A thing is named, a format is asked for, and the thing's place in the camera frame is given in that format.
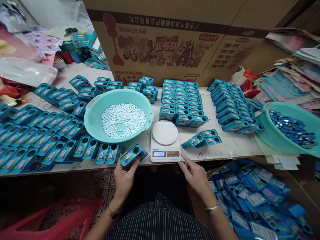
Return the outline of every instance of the teal plastic basin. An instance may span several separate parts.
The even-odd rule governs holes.
[[[132,103],[142,109],[146,114],[146,122],[139,131],[131,136],[113,139],[103,130],[101,115],[111,105],[119,105],[121,103]],[[93,138],[101,142],[120,143],[135,138],[140,133],[147,130],[152,124],[153,117],[154,114],[152,112],[151,104],[143,94],[131,89],[116,89],[98,95],[88,103],[84,114],[84,126]],[[118,124],[116,127],[118,129],[124,129],[122,124]]]
[[[320,119],[303,108],[284,102],[268,102],[263,106],[264,112],[257,118],[265,130],[257,132],[259,138],[271,147],[285,153],[301,153],[320,157]],[[283,115],[301,120],[307,132],[314,132],[319,145],[305,149],[288,139],[272,122],[269,110],[281,112]]]

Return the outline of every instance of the pink plastic stool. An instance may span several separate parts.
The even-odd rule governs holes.
[[[80,236],[80,240],[82,240],[87,235],[92,215],[100,207],[101,202],[101,198],[94,198],[88,202],[68,202],[65,200],[55,202],[49,207],[42,209],[39,212],[36,212],[31,216],[21,220],[20,222],[1,231],[0,239],[63,240],[68,237],[81,223],[85,221]],[[51,228],[44,231],[38,231],[46,214],[50,210],[58,206],[79,206],[80,208],[72,212],[70,215],[62,219]]]

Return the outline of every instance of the lollipop graphic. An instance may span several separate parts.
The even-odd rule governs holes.
[[[116,66],[124,66],[124,61],[122,60],[122,58],[118,55],[118,50],[117,50],[117,46],[116,46],[116,42],[115,42],[115,38],[117,37],[117,30],[116,30],[116,20],[114,19],[114,17],[112,15],[110,15],[109,13],[105,13],[103,15],[103,22],[104,25],[106,25],[107,27],[107,33],[110,37],[112,37],[113,40],[113,45],[114,45],[114,50],[116,52],[116,55],[114,55],[113,57],[113,63]]]

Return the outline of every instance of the striped shirt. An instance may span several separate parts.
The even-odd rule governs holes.
[[[214,240],[195,218],[186,214],[161,193],[154,202],[137,206],[112,228],[107,240]]]

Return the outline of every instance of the digital kitchen scale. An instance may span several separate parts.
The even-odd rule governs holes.
[[[177,127],[170,121],[156,122],[151,129],[151,162],[180,162],[181,146]]]

